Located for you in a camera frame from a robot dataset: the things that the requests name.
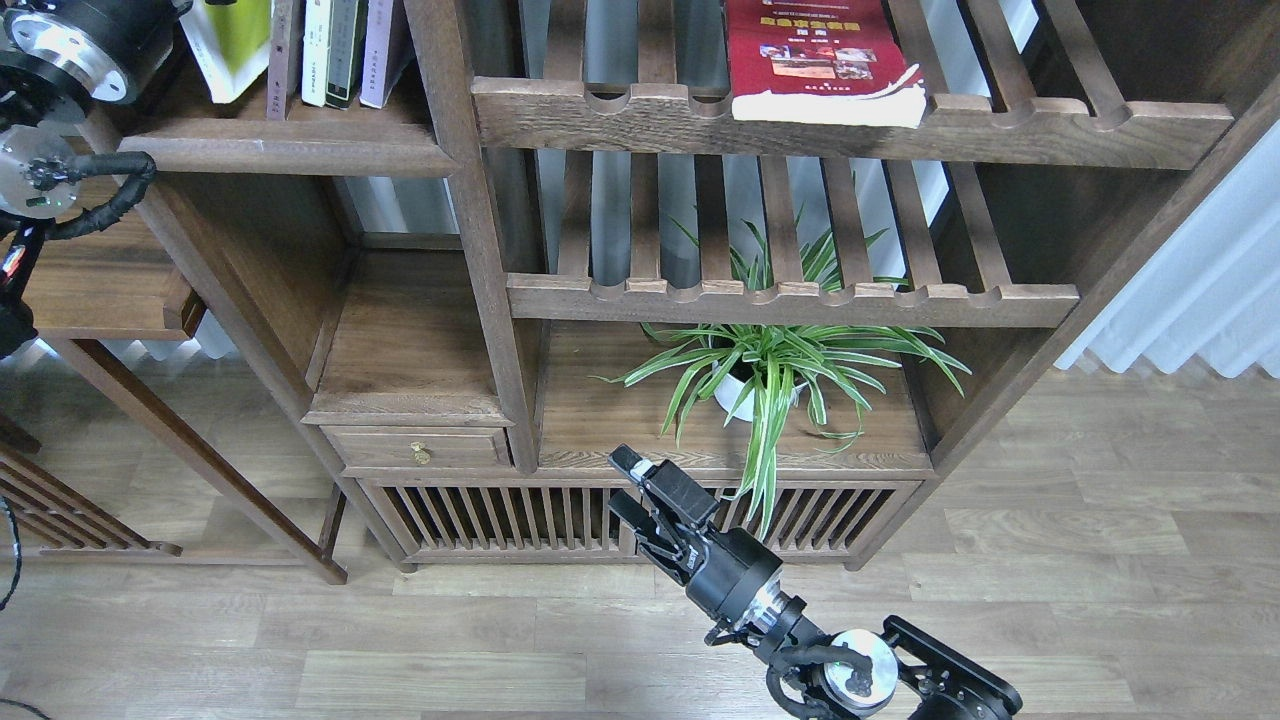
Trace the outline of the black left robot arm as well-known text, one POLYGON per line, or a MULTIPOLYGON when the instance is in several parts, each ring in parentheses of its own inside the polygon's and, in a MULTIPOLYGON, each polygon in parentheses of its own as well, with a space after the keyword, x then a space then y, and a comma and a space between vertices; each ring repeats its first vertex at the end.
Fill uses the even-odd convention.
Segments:
POLYGON ((44 246, 105 231, 141 202, 157 168, 146 152, 78 154, 55 124, 96 102, 127 104, 173 46, 188 1, 8 1, 3 5, 1 347, 37 336, 23 300, 44 246))

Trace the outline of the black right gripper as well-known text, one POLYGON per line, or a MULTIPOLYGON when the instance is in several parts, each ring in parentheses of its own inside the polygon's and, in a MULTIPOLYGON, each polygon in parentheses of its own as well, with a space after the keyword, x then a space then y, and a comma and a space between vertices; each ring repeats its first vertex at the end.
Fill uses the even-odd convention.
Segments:
POLYGON ((718 530, 718 501, 675 464, 654 464, 627 445, 608 460, 650 505, 617 489, 609 510, 635 534, 637 551, 713 620, 705 644, 795 644, 805 603, 781 591, 777 555, 740 527, 718 530))

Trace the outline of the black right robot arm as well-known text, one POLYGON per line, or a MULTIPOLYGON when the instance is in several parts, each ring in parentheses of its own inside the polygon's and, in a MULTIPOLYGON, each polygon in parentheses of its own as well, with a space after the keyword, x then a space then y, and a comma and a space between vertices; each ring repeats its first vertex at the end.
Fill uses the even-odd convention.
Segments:
POLYGON ((786 714, 868 719, 900 685, 916 693, 916 719, 1010 719, 1021 710, 1004 679, 900 616, 886 618, 881 633, 823 632, 805 618, 805 601, 782 591, 781 559, 742 528, 718 529, 717 498, 684 470, 625 445, 611 464, 639 489, 609 501, 639 552, 713 620, 707 644, 742 644, 765 665, 786 714))

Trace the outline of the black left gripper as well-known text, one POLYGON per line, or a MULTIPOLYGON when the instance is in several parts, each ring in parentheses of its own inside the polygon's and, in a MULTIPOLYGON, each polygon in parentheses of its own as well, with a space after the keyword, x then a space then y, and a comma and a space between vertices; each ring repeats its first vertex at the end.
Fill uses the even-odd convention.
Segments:
POLYGON ((133 102, 173 47, 192 1, 14 1, 3 68, 46 79, 84 106, 133 102))

